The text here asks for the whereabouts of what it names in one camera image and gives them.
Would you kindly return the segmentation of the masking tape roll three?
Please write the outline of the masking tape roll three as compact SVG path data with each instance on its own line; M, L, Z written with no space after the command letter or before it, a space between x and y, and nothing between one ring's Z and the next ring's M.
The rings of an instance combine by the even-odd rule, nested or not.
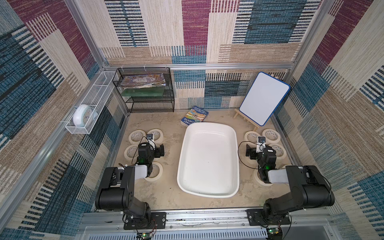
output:
M129 142L132 145L138 145L139 143L141 143L146 139L146 135L147 135L146 132L144 132L143 130L135 130L130 133Z

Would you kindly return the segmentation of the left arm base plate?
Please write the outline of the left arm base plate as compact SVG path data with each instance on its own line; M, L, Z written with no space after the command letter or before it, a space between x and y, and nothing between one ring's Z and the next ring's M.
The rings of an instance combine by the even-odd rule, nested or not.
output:
M124 230L158 230L165 229L167 221L166 212L154 212L150 217L132 217L128 215L123 218Z

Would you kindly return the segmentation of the tape roll pair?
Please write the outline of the tape roll pair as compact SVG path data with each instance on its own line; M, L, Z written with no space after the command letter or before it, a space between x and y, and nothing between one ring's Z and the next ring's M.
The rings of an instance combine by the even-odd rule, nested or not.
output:
M161 163L153 162L153 171L149 177L145 178L147 182L157 182L163 175L164 168Z

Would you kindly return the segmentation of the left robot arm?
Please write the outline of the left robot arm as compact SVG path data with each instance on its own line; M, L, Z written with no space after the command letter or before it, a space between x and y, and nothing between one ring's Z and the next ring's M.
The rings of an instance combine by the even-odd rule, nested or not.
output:
M148 228L154 224L149 204L134 196L135 181L150 177L154 159L164 155L163 144L154 147L150 143L141 143L135 165L106 168L95 199L96 209L122 211L125 227Z

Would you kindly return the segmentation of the masking tape roll two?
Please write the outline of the masking tape roll two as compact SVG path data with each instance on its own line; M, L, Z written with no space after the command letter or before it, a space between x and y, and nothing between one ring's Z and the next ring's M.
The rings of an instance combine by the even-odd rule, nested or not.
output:
M278 143L281 140L281 135L274 129L263 130L262 136L266 138L266 144Z

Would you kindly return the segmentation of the tape roll front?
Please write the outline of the tape roll front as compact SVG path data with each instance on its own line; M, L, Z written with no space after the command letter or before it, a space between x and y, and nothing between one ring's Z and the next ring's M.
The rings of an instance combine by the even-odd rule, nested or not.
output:
M265 183L261 180L258 170L254 170L252 173L253 181L260 187L271 187L273 184Z

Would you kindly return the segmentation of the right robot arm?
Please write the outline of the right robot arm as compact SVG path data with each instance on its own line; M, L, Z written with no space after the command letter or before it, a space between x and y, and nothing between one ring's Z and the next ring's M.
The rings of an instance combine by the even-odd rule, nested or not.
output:
M256 179L265 185L287 184L290 191L278 198L267 199L261 209L247 210L251 226L290 224L289 213L304 209L331 207L335 196L330 182L316 166L276 168L277 153L265 144L246 145L245 156L256 161Z

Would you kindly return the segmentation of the masking tape roll one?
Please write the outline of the masking tape roll one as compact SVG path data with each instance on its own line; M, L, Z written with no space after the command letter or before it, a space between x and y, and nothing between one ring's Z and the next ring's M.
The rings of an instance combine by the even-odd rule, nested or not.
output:
M149 130L147 134L153 135L153 141L156 145L161 145L164 142L164 134L160 129Z

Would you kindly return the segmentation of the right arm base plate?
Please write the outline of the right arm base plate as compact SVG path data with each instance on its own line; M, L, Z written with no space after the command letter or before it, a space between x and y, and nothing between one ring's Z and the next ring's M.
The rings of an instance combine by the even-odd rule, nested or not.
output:
M269 215L262 209L247 209L247 218L250 226L267 228L272 225L290 225L291 219L287 214Z

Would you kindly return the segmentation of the masking tape roll five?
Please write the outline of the masking tape roll five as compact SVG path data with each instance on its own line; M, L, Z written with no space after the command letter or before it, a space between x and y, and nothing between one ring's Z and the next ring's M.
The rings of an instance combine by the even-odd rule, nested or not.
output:
M124 157L127 161L132 161L138 153L138 145L130 145L124 151Z

